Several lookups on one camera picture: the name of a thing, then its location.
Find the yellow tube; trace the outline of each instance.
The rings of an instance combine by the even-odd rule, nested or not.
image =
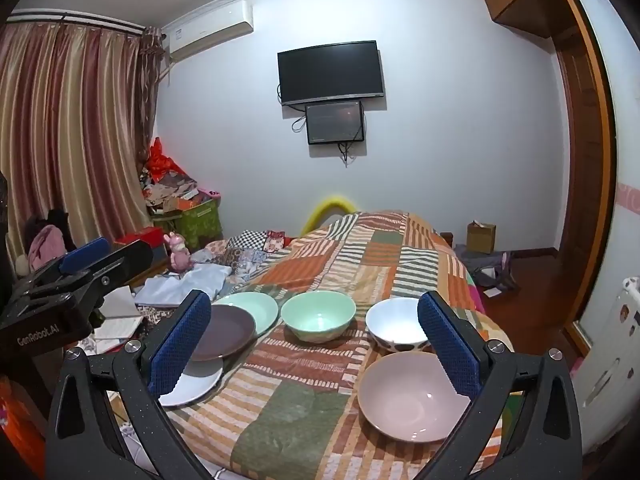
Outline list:
[[[300,236],[304,236],[314,229],[317,229],[322,216],[327,211],[333,208],[342,209],[347,215],[356,212],[355,206],[347,199],[341,196],[331,196],[319,203],[318,207],[314,209],[313,213],[311,213],[311,216],[309,217],[309,220],[306,221],[305,226],[302,228],[302,234]]]

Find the pink bowl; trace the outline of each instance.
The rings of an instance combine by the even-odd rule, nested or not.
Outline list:
[[[406,442],[443,440],[469,404],[453,389],[434,354],[390,354],[365,371],[358,390],[365,418],[379,431]]]

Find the bed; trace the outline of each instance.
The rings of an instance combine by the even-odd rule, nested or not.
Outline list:
[[[410,480],[439,442],[387,438],[360,415],[358,381],[380,359],[364,317],[391,296],[437,290],[487,340],[511,343],[482,309],[453,250],[430,225],[402,212],[354,213],[270,254],[240,291],[264,292],[279,306],[308,290],[337,290],[355,301],[347,332],[324,346],[299,342],[279,321],[225,367],[220,386],[168,416],[217,478]],[[502,421],[476,470],[497,454]]]

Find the screw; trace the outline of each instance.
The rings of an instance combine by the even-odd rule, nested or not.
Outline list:
[[[559,361],[560,359],[562,359],[562,352],[557,348],[552,348],[551,350],[549,350],[549,357],[551,357],[554,361]]]
[[[124,351],[127,354],[135,354],[138,350],[140,350],[141,346],[142,343],[140,341],[138,341],[137,339],[132,339],[124,345]]]
[[[76,346],[75,348],[66,351],[66,358],[71,359],[72,361],[74,359],[78,359],[80,357],[80,352],[80,347]]]
[[[501,354],[504,352],[504,343],[499,339],[491,339],[488,343],[489,350],[494,354]]]

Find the mint green bowl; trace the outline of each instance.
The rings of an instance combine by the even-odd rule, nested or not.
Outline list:
[[[284,323],[307,343],[326,343],[342,335],[355,313],[356,304],[349,296],[331,290],[294,296],[280,311]]]

